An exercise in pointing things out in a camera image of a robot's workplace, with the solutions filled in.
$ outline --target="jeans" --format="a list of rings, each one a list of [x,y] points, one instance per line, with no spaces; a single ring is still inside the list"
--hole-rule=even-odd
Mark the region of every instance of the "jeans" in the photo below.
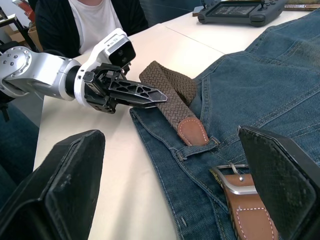
[[[14,105],[10,121],[0,112],[0,209],[16,187],[33,171],[39,128]]]
[[[186,146],[158,109],[130,111],[180,239],[236,239],[223,189],[209,170],[247,163],[239,125],[290,137],[319,165],[319,26],[320,9],[269,27],[245,51],[221,57],[195,79],[189,108],[210,138],[205,146]]]

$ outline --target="black cardigan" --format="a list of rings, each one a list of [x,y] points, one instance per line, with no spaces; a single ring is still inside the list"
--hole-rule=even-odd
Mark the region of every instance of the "black cardigan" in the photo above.
[[[128,36],[148,28],[139,0],[111,0]],[[79,56],[80,37],[68,0],[29,0],[43,50],[56,50],[67,58]]]

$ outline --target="white shirt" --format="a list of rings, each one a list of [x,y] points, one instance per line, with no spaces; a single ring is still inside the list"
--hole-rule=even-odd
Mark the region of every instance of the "white shirt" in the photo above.
[[[102,0],[97,6],[88,6],[78,0],[68,0],[80,36],[79,53],[86,54],[113,30],[121,28],[111,0]]]

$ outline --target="white table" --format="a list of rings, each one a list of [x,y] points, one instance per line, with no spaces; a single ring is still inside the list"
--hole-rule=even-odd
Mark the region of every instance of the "white table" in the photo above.
[[[301,18],[309,13],[309,11],[283,11],[277,19],[263,27],[242,24],[202,24],[197,17],[192,17],[192,13],[164,22],[163,25],[223,54],[231,54],[245,50],[266,28]]]
[[[130,37],[137,57],[129,80],[153,60],[191,78],[222,56],[201,43],[158,24]],[[88,55],[77,60],[85,62]],[[175,240],[174,222],[149,157],[129,115],[129,107],[118,105],[110,115],[45,97],[35,168],[53,145],[71,135],[98,129],[106,138],[100,192],[90,240]]]

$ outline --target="remote controller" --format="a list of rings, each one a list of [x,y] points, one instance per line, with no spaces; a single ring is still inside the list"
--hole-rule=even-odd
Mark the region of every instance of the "remote controller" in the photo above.
[[[206,23],[250,24],[264,26],[276,19],[284,10],[287,0],[231,0],[215,1],[198,14]]]

